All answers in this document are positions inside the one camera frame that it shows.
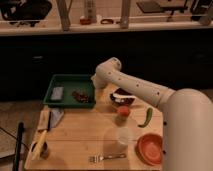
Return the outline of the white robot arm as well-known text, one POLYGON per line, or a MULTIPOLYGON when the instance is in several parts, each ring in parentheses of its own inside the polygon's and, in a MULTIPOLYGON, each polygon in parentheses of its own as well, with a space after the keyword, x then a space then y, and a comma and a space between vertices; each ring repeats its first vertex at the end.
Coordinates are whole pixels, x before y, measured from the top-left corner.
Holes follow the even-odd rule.
POLYGON ((96 89, 109 83, 163 114, 163 171, 213 171, 213 102, 201 91, 173 90, 121 72, 119 59, 100 63, 91 77, 96 89))

